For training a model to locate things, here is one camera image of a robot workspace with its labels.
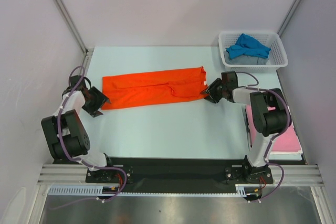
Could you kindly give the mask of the orange t shirt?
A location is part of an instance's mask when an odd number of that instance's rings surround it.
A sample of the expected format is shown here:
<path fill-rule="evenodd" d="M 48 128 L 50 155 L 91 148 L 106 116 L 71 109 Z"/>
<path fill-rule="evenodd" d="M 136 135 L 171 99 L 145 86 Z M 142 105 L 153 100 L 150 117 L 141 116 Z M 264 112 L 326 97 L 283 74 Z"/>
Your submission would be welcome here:
<path fill-rule="evenodd" d="M 191 102 L 203 99 L 207 88 L 203 67 L 131 73 L 102 78 L 102 93 L 110 103 L 103 110 Z"/>

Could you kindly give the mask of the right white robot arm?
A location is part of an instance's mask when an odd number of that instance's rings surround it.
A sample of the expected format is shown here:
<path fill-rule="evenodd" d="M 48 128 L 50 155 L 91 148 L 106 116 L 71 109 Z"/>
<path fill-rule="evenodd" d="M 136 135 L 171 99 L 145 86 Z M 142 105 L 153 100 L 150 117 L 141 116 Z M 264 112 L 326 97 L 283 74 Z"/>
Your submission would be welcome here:
<path fill-rule="evenodd" d="M 226 99 L 231 103 L 251 107 L 253 124 L 257 131 L 256 139 L 238 167 L 225 169 L 226 183 L 271 184 L 272 164 L 269 162 L 269 155 L 277 138 L 291 125 L 291 115 L 280 89 L 259 88 L 259 81 L 241 86 L 237 74 L 235 71 L 223 72 L 220 78 L 201 92 L 204 99 L 211 103 Z"/>

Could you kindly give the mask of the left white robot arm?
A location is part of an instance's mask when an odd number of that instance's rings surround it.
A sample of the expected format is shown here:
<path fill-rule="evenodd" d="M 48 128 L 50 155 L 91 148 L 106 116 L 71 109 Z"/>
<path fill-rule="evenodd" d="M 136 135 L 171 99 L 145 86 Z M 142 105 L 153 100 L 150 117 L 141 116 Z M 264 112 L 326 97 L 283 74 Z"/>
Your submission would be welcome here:
<path fill-rule="evenodd" d="M 91 148 L 90 139 L 80 120 L 80 111 L 96 118 L 102 115 L 103 105 L 110 99 L 91 85 L 88 78 L 75 75 L 69 78 L 69 86 L 62 93 L 62 102 L 56 112 L 41 121 L 43 133 L 52 158 L 83 164 L 90 171 L 98 171 L 105 182 L 115 178 L 116 169 L 107 154 Z"/>

